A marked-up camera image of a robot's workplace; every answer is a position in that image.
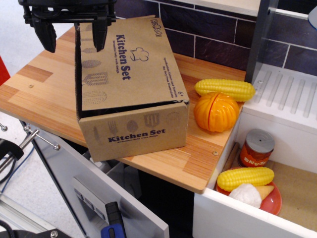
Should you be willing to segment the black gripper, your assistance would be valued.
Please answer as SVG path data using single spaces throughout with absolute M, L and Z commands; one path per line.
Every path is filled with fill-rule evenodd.
M 116 21 L 115 0 L 20 0 L 24 19 L 33 25 L 44 49 L 55 53 L 56 32 L 53 23 L 92 22 L 96 51 L 104 49 L 107 26 Z

